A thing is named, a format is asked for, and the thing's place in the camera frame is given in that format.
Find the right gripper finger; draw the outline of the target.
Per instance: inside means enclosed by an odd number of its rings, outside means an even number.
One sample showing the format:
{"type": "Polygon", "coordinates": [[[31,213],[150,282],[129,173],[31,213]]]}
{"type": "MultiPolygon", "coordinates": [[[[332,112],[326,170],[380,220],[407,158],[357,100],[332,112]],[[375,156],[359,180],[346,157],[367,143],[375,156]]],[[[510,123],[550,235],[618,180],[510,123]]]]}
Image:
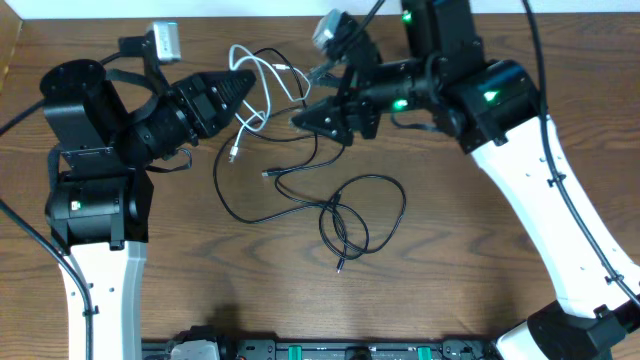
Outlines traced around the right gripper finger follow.
{"type": "Polygon", "coordinates": [[[353,144],[353,133],[347,125],[341,107],[336,104],[335,96],[326,97],[309,106],[293,116],[291,123],[299,129],[328,137],[341,145],[353,144]]]}
{"type": "Polygon", "coordinates": [[[328,61],[322,65],[314,67],[306,74],[307,79],[312,86],[338,88],[342,78],[331,73],[336,66],[333,61],[328,61]]]}

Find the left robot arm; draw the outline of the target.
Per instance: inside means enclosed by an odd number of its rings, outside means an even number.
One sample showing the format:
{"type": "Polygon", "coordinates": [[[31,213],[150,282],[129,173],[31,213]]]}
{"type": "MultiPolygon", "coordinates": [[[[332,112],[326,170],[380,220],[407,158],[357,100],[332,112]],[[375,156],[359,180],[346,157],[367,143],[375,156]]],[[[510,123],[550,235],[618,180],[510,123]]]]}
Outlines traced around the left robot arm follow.
{"type": "Polygon", "coordinates": [[[151,90],[128,112],[116,70],[63,63],[40,83],[44,114],[69,168],[57,173],[45,215],[55,243],[91,297],[96,359],[139,359],[140,292],[154,186],[153,162],[228,126],[256,82],[250,70],[200,72],[168,84],[127,75],[151,90]]]}

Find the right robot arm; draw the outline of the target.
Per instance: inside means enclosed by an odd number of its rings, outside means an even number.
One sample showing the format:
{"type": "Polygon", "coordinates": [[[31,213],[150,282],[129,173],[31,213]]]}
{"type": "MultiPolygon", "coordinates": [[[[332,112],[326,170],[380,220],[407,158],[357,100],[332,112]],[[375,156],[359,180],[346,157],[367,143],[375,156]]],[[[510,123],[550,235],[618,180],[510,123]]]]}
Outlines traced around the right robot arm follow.
{"type": "Polygon", "coordinates": [[[487,60],[466,0],[405,1],[410,55],[384,62],[367,21],[333,10],[313,42],[343,65],[337,93],[293,124],[344,146],[381,117],[425,110],[499,188],[542,258],[555,300],[499,336],[500,359],[607,359],[639,327],[639,268],[601,220],[560,144],[546,79],[487,60]]]}

